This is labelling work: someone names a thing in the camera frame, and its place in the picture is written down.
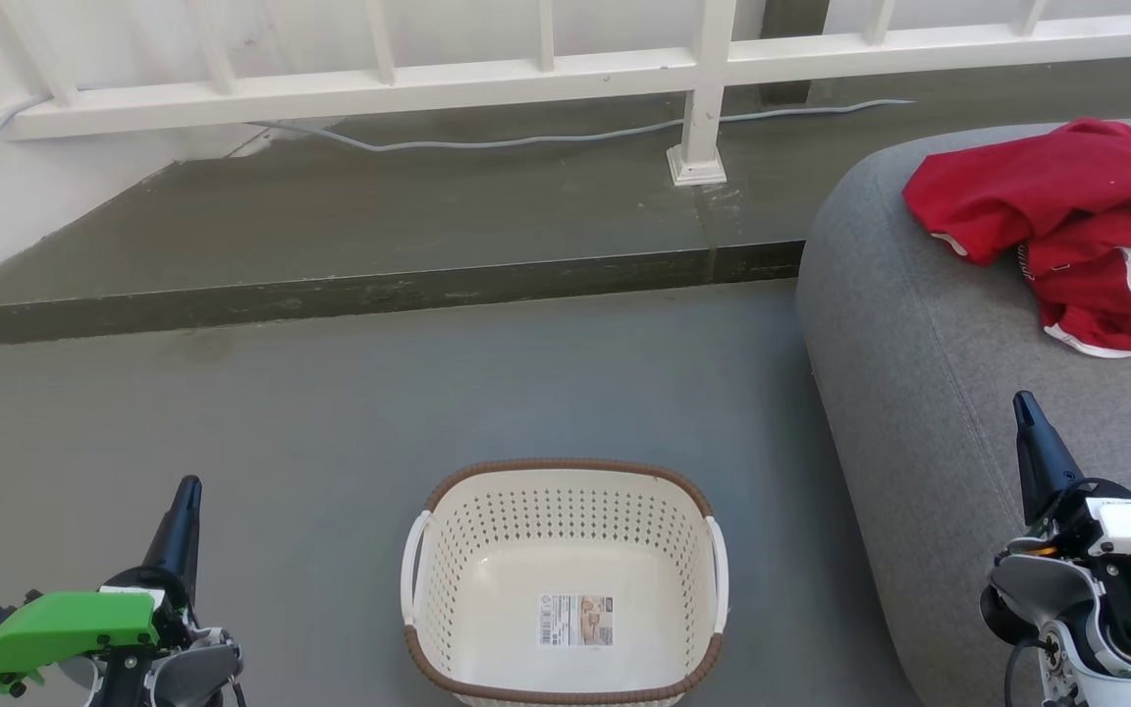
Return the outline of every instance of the red shirt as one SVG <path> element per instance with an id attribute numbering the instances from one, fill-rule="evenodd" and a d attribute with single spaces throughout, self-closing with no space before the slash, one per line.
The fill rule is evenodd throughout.
<path id="1" fill-rule="evenodd" d="M 1046 334 L 1131 356 L 1131 127 L 1081 120 L 931 155 L 903 196 L 964 260 L 988 265 L 1018 245 Z"/>

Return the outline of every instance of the white wall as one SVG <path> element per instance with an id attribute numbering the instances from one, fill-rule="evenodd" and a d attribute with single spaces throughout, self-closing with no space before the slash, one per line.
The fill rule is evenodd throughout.
<path id="1" fill-rule="evenodd" d="M 822 34 L 861 32 L 871 17 L 871 0 L 830 0 Z M 897 0 L 892 28 L 1009 23 L 1025 6 L 1025 0 Z M 1131 14 L 1131 0 L 1051 0 L 1042 18 L 1125 14 Z"/>
<path id="2" fill-rule="evenodd" d="M 24 0 L 78 86 L 202 80 L 184 0 Z M 687 46 L 699 0 L 558 0 L 558 54 Z M 210 0 L 240 76 L 375 66 L 361 0 Z M 396 63 L 538 54 L 534 0 L 390 0 Z M 737 40 L 753 40 L 763 0 L 741 0 Z M 0 15 L 0 117 L 43 86 Z M 257 130 L 215 129 L 0 140 L 0 264 L 179 158 L 232 152 Z"/>
<path id="3" fill-rule="evenodd" d="M 45 1 L 59 5 L 62 0 Z M 27 63 L 11 46 L 0 17 L 0 117 L 28 95 L 41 93 L 41 81 L 28 76 Z M 109 50 L 106 55 L 123 58 L 124 52 Z M 101 69 L 97 79 L 128 78 L 121 68 Z M 221 149 L 228 153 L 254 133 L 254 129 L 239 126 L 36 143 L 0 140 L 0 264 L 175 158 Z"/>

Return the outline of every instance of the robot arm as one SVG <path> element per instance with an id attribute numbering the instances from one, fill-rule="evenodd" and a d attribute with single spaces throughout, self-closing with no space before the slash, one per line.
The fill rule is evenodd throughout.
<path id="1" fill-rule="evenodd" d="M 97 592 L 29 592 L 0 606 L 0 693 L 19 697 L 25 679 L 58 663 L 90 690 L 88 707 L 219 707 L 221 689 L 242 671 L 242 650 L 223 629 L 195 619 L 198 509 L 202 484 L 182 480 L 137 568 Z"/>
<path id="2" fill-rule="evenodd" d="M 1015 403 L 1030 527 L 996 555 L 982 614 L 1016 655 L 1041 649 L 1045 706 L 1131 707 L 1131 492 L 1085 478 L 1030 393 Z"/>

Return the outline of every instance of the basket handle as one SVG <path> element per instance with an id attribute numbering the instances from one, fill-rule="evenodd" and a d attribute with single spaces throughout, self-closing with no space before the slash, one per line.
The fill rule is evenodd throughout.
<path id="1" fill-rule="evenodd" d="M 408 542 L 405 543 L 405 559 L 399 563 L 399 612 L 405 618 L 406 627 L 413 626 L 413 570 L 417 567 L 417 546 L 429 519 L 430 510 L 423 510 L 413 520 L 413 529 L 409 529 Z"/>
<path id="2" fill-rule="evenodd" d="M 714 516 L 705 516 L 705 523 L 710 527 L 710 543 L 714 545 L 714 596 L 718 602 L 718 613 L 714 618 L 714 632 L 723 632 L 726 627 L 726 613 L 728 597 L 731 594 L 731 575 L 727 574 L 726 543 L 723 542 L 723 528 L 718 527 L 718 520 Z"/>

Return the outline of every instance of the concrete step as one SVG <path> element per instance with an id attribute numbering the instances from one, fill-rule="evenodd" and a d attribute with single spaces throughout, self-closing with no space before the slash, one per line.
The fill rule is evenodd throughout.
<path id="1" fill-rule="evenodd" d="M 731 112 L 756 107 L 751 90 Z M 908 139 L 1131 117 L 1131 59 L 817 81 L 851 115 L 723 127 L 728 183 L 676 189 L 679 131 L 485 152 L 283 140 L 184 162 L 0 267 L 0 344 L 793 277 L 840 175 Z M 578 135 L 682 117 L 682 98 L 370 115 L 374 144 Z"/>

